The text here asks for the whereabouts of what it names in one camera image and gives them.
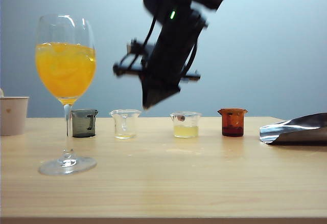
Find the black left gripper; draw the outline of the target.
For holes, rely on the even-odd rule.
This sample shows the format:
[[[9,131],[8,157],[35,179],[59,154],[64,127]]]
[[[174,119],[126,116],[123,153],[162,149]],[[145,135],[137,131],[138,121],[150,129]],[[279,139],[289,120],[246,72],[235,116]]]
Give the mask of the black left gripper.
[[[191,8],[161,9],[157,20],[162,29],[143,77],[143,109],[149,109],[180,92],[178,85],[184,64],[206,27],[205,19]]]

